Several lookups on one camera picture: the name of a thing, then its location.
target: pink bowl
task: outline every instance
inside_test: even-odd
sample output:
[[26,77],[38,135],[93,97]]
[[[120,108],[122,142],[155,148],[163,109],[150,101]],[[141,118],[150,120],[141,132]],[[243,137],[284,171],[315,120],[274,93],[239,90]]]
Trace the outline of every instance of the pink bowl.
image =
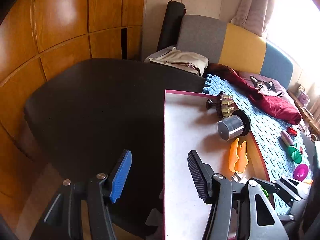
[[293,178],[299,181],[303,181],[307,177],[308,173],[308,166],[304,163],[301,163],[295,168],[293,172]]

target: window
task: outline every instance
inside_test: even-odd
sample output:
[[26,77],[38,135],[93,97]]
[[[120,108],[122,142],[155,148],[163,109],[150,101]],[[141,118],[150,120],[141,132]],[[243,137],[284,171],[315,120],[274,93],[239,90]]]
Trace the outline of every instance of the window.
[[311,0],[277,0],[267,40],[319,77],[320,11]]

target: red blanket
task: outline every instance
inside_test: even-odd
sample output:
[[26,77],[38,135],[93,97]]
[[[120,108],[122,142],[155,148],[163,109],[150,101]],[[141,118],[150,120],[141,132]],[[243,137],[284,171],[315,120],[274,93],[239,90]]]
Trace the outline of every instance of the red blanket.
[[219,76],[221,79],[227,80],[230,84],[240,88],[251,103],[274,118],[281,119],[292,125],[298,125],[301,121],[301,114],[292,104],[280,97],[263,95],[256,88],[249,86],[232,68],[211,63],[208,65],[206,73]]

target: black table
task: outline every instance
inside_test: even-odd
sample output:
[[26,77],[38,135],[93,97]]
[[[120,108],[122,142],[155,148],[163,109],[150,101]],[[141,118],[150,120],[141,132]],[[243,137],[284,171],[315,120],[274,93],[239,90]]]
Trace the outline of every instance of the black table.
[[201,93],[205,79],[129,60],[89,59],[49,80],[27,100],[28,125],[64,179],[110,173],[123,149],[132,167],[112,220],[141,237],[152,208],[162,207],[164,90]]

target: green plastic object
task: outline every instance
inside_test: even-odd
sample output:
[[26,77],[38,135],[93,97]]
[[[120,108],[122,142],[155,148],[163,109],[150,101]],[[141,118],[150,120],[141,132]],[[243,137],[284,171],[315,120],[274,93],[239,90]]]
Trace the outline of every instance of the green plastic object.
[[297,147],[289,146],[288,154],[295,163],[300,164],[302,162],[302,156]]
[[259,187],[261,188],[261,190],[263,191],[263,193],[266,195],[267,199],[269,200],[268,192],[259,183],[257,183],[257,184],[259,185]]

